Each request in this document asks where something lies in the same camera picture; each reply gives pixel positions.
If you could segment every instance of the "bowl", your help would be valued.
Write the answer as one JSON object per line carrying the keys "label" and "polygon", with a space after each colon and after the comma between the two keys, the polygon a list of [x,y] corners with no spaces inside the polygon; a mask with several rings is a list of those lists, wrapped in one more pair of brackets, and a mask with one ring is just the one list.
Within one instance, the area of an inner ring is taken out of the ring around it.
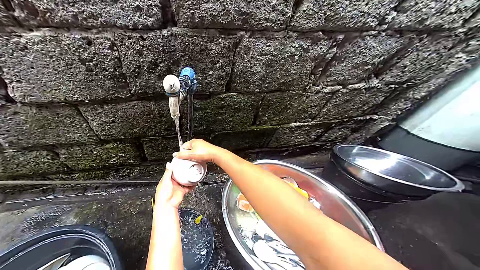
{"label": "bowl", "polygon": [[[295,179],[299,188],[307,191],[310,196],[315,196],[325,215],[343,224],[384,251],[382,242],[367,216],[348,196],[335,186],[303,168],[286,162],[259,160],[254,162],[254,164],[261,166],[280,178],[291,177]],[[240,234],[242,228],[254,227],[257,219],[252,213],[237,208],[237,196],[239,193],[238,187],[229,179],[222,193],[222,213],[228,234],[243,258],[253,269],[270,270],[263,261],[254,255]]]}
{"label": "bowl", "polygon": [[394,194],[429,196],[465,188],[457,178],[428,163],[382,149],[337,145],[330,158],[356,180]]}

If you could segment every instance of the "forearm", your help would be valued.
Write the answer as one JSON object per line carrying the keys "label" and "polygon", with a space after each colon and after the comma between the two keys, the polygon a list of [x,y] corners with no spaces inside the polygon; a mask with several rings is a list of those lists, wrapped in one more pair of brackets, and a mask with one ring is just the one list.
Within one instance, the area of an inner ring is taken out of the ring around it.
{"label": "forearm", "polygon": [[183,270],[178,209],[155,205],[146,270]]}
{"label": "forearm", "polygon": [[325,216],[274,174],[226,150],[215,163],[308,269],[405,270],[368,241]]}
{"label": "forearm", "polygon": [[308,200],[269,171],[230,152],[216,161],[238,186],[267,225],[300,258],[305,258],[315,239],[305,233],[305,217],[321,215]]}

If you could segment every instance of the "hand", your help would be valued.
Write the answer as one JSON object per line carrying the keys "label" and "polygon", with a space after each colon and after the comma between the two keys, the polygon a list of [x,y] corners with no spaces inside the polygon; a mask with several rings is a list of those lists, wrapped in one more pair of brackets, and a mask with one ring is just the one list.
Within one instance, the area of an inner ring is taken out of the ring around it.
{"label": "hand", "polygon": [[156,186],[154,209],[163,206],[175,207],[178,209],[183,200],[183,196],[195,188],[194,186],[181,186],[173,180],[170,166],[170,162],[167,162],[165,173]]}
{"label": "hand", "polygon": [[214,146],[201,139],[193,139],[182,145],[183,150],[173,153],[173,156],[182,160],[197,162],[214,162],[225,149]]}

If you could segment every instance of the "person's left hand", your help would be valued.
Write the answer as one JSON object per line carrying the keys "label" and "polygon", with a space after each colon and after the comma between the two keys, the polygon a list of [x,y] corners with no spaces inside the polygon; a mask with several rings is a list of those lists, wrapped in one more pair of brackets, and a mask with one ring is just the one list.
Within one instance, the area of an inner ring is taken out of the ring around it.
{"label": "person's left hand", "polygon": [[170,166],[170,162],[167,162],[165,173],[156,186],[154,209],[156,209],[157,206],[178,208],[183,200],[183,196],[195,188],[195,186],[181,186],[173,180]]}

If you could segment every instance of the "white cup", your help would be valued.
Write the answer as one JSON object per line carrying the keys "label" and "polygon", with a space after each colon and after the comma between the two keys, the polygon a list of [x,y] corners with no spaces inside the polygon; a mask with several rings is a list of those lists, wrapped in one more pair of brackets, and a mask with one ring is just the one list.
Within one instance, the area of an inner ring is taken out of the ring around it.
{"label": "white cup", "polygon": [[207,164],[205,162],[173,158],[170,168],[173,179],[184,186],[198,184],[207,174]]}

